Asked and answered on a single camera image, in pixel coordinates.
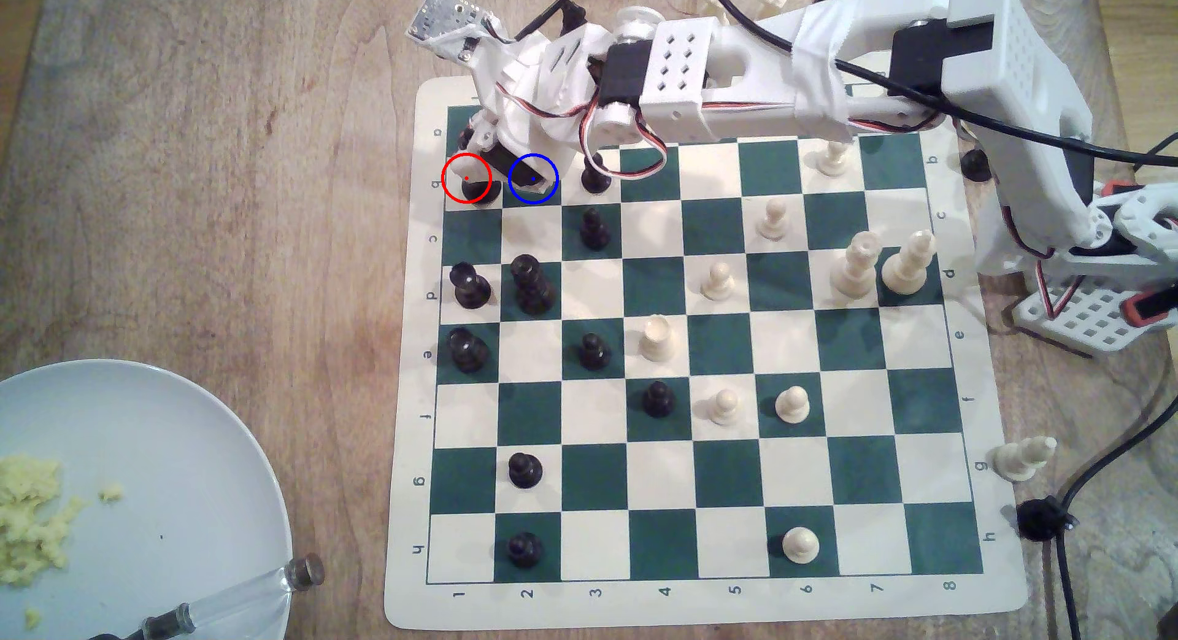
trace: chessboard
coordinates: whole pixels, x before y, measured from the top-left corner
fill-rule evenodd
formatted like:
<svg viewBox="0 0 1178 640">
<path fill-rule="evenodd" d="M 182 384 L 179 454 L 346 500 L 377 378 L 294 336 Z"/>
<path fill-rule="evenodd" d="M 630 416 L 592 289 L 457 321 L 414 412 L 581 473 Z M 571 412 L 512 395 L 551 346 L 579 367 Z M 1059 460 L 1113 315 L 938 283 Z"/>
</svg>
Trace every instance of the chessboard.
<svg viewBox="0 0 1178 640">
<path fill-rule="evenodd" d="M 1012 488 L 988 464 L 1004 436 L 949 124 L 860 136 L 840 177 L 815 169 L 822 140 L 749 138 L 671 146 L 660 173 L 615 179 L 598 196 L 582 189 L 578 157 L 542 204 L 507 187 L 494 203 L 459 204 L 439 176 L 477 110 L 468 78 L 418 92 L 385 583 L 393 625 L 686 625 L 1023 606 Z M 656 154 L 602 151 L 621 170 Z M 774 198 L 788 219 L 776 242 L 756 231 Z M 611 233 L 600 251 L 578 235 L 588 206 Z M 882 265 L 929 229 L 938 255 L 914 295 L 880 283 L 848 301 L 830 289 L 828 270 L 856 232 L 879 235 Z M 538 316 L 516 301 L 509 268 L 523 253 L 556 290 Z M 700 290 L 716 262 L 735 281 L 722 302 Z M 458 263 L 489 282 L 485 305 L 457 303 L 449 272 Z M 655 315 L 679 342 L 666 362 L 638 352 Z M 456 328 L 488 347 L 477 371 L 462 372 L 450 355 Z M 577 356 L 589 332 L 613 350 L 597 370 Z M 654 381 L 677 400 L 662 418 L 643 411 Z M 774 409 L 792 387 L 810 403 L 796 424 Z M 726 425 L 708 414 L 721 389 L 740 401 Z M 542 464 L 535 487 L 511 483 L 516 453 Z M 819 540 L 808 563 L 782 553 L 795 527 Z M 529 568 L 507 554 L 522 532 L 544 548 Z"/>
</svg>

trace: white chess piece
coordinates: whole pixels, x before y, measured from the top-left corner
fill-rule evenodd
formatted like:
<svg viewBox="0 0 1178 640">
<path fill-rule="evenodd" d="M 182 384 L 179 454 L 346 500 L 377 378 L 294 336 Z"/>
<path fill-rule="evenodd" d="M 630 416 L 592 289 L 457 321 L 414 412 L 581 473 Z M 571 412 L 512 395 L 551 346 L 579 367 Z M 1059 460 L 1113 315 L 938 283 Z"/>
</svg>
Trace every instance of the white chess piece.
<svg viewBox="0 0 1178 640">
<path fill-rule="evenodd" d="M 713 263 L 708 269 L 708 278 L 700 284 L 700 292 L 708 299 L 720 302 L 732 297 L 736 282 L 733 281 L 733 272 L 728 263 Z"/>
<path fill-rule="evenodd" d="M 925 268 L 937 253 L 937 238 L 932 231 L 916 231 L 900 248 L 900 252 L 884 262 L 881 277 L 884 285 L 899 295 L 912 295 L 925 285 L 928 272 Z"/>
<path fill-rule="evenodd" d="M 794 563 L 808 565 L 818 556 L 818 535 L 805 527 L 795 527 L 781 537 L 781 552 Z"/>
<path fill-rule="evenodd" d="M 1026 481 L 1047 464 L 1059 443 L 1054 437 L 1027 437 L 994 453 L 994 471 L 1007 481 Z"/>
<path fill-rule="evenodd" d="M 859 299 L 875 288 L 875 262 L 882 245 L 871 231 L 855 233 L 841 258 L 830 266 L 830 285 L 842 295 Z"/>
<path fill-rule="evenodd" d="M 796 424 L 809 415 L 809 395 L 800 387 L 790 387 L 777 395 L 773 407 L 781 421 Z"/>
<path fill-rule="evenodd" d="M 818 170 L 832 178 L 847 171 L 847 150 L 851 146 L 839 141 L 826 141 L 826 156 L 818 158 Z"/>
<path fill-rule="evenodd" d="M 675 356 L 675 350 L 676 339 L 670 322 L 662 316 L 650 316 L 642 328 L 638 352 L 651 362 L 666 362 Z"/>
<path fill-rule="evenodd" d="M 756 232 L 774 242 L 786 237 L 789 222 L 786 219 L 786 199 L 777 197 L 765 205 L 765 218 L 756 223 Z"/>
</svg>

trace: red circle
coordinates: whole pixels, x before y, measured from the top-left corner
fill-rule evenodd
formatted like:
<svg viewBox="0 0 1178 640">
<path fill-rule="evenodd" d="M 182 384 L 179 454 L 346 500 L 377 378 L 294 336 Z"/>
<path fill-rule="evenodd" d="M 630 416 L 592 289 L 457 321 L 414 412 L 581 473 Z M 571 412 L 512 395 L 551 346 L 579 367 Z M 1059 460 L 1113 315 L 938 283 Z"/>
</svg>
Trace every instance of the red circle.
<svg viewBox="0 0 1178 640">
<path fill-rule="evenodd" d="M 455 159 L 458 159 L 459 157 L 474 157 L 475 159 L 482 161 L 483 166 L 487 167 L 487 189 L 483 191 L 483 193 L 478 194 L 477 198 L 472 198 L 470 200 L 459 200 L 457 197 L 455 197 L 452 193 L 450 193 L 450 190 L 446 189 L 446 186 L 445 186 L 445 170 L 450 167 L 450 163 L 451 161 L 454 161 Z M 474 152 L 459 152 L 458 154 L 455 154 L 450 159 L 446 159 L 446 163 L 442 166 L 442 191 L 444 191 L 445 194 L 449 196 L 450 199 L 454 200 L 455 203 L 471 204 L 471 203 L 478 203 L 479 200 L 483 200 L 483 198 L 485 198 L 487 194 L 491 192 L 491 182 L 494 179 L 495 179 L 495 176 L 491 174 L 491 165 L 488 164 L 485 159 L 483 159 L 482 157 L 475 154 Z"/>
</svg>

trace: blue circle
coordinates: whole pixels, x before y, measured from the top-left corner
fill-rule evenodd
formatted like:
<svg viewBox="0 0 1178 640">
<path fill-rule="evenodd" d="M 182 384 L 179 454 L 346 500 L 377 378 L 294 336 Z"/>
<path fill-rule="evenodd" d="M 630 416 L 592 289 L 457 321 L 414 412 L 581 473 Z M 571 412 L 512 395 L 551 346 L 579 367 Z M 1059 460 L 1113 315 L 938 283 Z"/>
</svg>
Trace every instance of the blue circle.
<svg viewBox="0 0 1178 640">
<path fill-rule="evenodd" d="M 545 196 L 544 198 L 542 198 L 540 200 L 524 200 L 524 199 L 519 198 L 519 194 L 516 193 L 516 191 L 515 191 L 515 186 L 511 184 L 511 176 L 515 174 L 515 167 L 516 167 L 516 165 L 519 164 L 521 161 L 523 161 L 524 159 L 528 159 L 529 157 L 538 157 L 538 158 L 543 159 L 544 161 L 548 161 L 548 165 L 550 165 L 552 167 L 552 173 L 556 176 L 556 180 L 552 182 L 552 191 L 548 192 L 548 196 Z M 556 187 L 558 187 L 558 186 L 561 186 L 561 172 L 556 170 L 556 164 L 552 164 L 551 159 L 544 157 L 543 154 L 540 154 L 538 152 L 529 152 L 528 154 L 524 154 L 519 159 L 516 159 L 515 164 L 512 164 L 511 167 L 508 169 L 508 189 L 511 190 L 511 196 L 514 196 L 517 199 L 519 199 L 519 203 L 527 203 L 528 205 L 540 205 L 541 203 L 545 203 L 545 202 L 548 202 L 549 198 L 552 197 L 552 194 L 556 193 Z"/>
</svg>

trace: wooden table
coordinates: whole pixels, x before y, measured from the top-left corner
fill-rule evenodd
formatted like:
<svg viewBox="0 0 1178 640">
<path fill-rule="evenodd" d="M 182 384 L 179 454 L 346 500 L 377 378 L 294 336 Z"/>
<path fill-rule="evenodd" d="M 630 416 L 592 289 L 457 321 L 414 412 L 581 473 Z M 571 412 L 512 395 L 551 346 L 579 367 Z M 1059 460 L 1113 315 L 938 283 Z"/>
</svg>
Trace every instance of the wooden table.
<svg viewBox="0 0 1178 640">
<path fill-rule="evenodd" d="M 517 29 L 551 0 L 474 1 Z M 578 1 L 605 25 L 624 5 L 694 4 Z M 0 377 L 121 357 L 237 410 L 282 482 L 296 552 L 329 565 L 291 638 L 410 635 L 385 621 L 383 590 L 413 98 L 458 73 L 405 39 L 418 2 L 46 0 L 0 179 Z M 1124 145 L 1096 0 L 1024 4 L 1078 78 L 1097 141 Z M 1055 491 L 1172 395 L 1163 338 L 1084 359 L 1008 326 L 1018 284 L 985 288 L 1007 434 L 1061 443 L 1020 497 Z M 1091 638 L 1154 638 L 1178 599 L 1176 444 L 1167 427 L 1073 507 Z M 1058 585 L 1044 587 L 1053 557 L 1025 555 L 1032 599 L 1011 614 L 621 635 L 1066 636 Z"/>
</svg>

